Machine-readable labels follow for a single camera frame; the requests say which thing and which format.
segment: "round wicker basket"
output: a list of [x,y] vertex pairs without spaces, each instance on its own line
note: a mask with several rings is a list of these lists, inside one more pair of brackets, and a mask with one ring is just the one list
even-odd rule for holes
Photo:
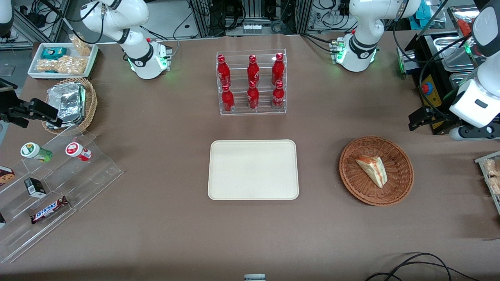
[[[379,156],[387,173],[387,182],[379,188],[358,165],[356,158]],[[389,206],[402,201],[410,192],[414,171],[406,153],[394,142],[369,135],[351,141],[342,151],[340,177],[359,200],[373,206]]]
[[[92,120],[94,119],[94,114],[96,113],[96,108],[97,108],[96,90],[94,90],[92,84],[85,78],[68,78],[60,81],[57,84],[59,85],[69,82],[80,82],[85,87],[85,120],[83,120],[83,122],[80,125],[78,125],[80,131],[84,131],[85,129],[87,129],[88,126],[90,126]],[[47,103],[48,101],[49,101],[49,96],[45,98],[45,102]],[[60,134],[66,129],[66,128],[60,128],[55,130],[49,129],[45,124],[45,121],[42,121],[41,124],[43,125],[45,130],[56,135]]]

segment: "acrylic display stand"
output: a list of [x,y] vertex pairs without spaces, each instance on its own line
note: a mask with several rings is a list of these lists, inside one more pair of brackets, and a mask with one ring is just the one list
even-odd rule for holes
[[[276,54],[283,53],[283,63],[285,65],[283,74],[283,90],[285,92],[283,98],[283,107],[279,110],[274,110],[271,107],[273,100],[273,91],[275,86],[271,84],[271,76],[273,64],[276,60]],[[222,103],[222,84],[217,75],[217,56],[224,55],[225,62],[229,66],[231,73],[230,90],[234,95],[234,112],[226,112]],[[247,68],[249,66],[249,56],[257,56],[257,64],[260,71],[259,85],[259,103],[257,109],[250,109],[248,106],[247,91],[249,89],[249,81]],[[271,50],[244,50],[244,51],[219,51],[215,57],[215,79],[217,80],[219,111],[220,115],[252,115],[252,114],[284,114],[287,112],[287,50],[286,49],[271,49]]]
[[[6,225],[0,228],[0,261],[11,263],[69,216],[83,208],[97,194],[116,180],[121,171],[93,142],[96,137],[72,126],[42,147],[53,153],[49,162],[25,158],[14,165],[15,178],[0,187],[0,214]],[[82,161],[66,155],[66,146],[77,142],[91,151],[92,157]],[[40,180],[47,195],[31,197],[24,181]],[[43,210],[62,196],[65,205],[35,224],[30,216]]]

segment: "red button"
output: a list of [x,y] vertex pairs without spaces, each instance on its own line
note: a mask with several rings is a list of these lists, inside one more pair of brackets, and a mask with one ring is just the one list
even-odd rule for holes
[[422,85],[422,93],[424,93],[424,94],[429,93],[429,85],[427,85],[427,84]]

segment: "white plastic tray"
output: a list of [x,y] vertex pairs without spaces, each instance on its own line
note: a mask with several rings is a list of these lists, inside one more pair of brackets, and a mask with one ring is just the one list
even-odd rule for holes
[[28,75],[36,78],[36,79],[67,79],[67,78],[85,78],[88,77],[91,73],[92,66],[94,65],[94,61],[97,57],[97,52],[99,51],[99,47],[97,45],[93,45],[90,50],[90,56],[88,58],[87,67],[82,75],[74,75],[68,73],[45,73],[37,70],[38,60],[42,57],[42,51],[45,48],[54,48],[54,47],[65,47],[67,48],[66,55],[71,57],[81,57],[78,53],[73,43],[42,43],[36,50],[36,53],[33,56],[33,60],[31,61],[31,65],[28,69]]
[[297,196],[297,150],[292,140],[212,143],[208,172],[210,199],[293,200]]

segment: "emergency stop button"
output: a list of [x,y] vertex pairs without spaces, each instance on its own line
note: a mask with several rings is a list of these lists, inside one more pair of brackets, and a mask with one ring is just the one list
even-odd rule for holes
[[430,95],[433,92],[433,85],[430,82],[427,82],[422,85],[422,93],[426,96]]

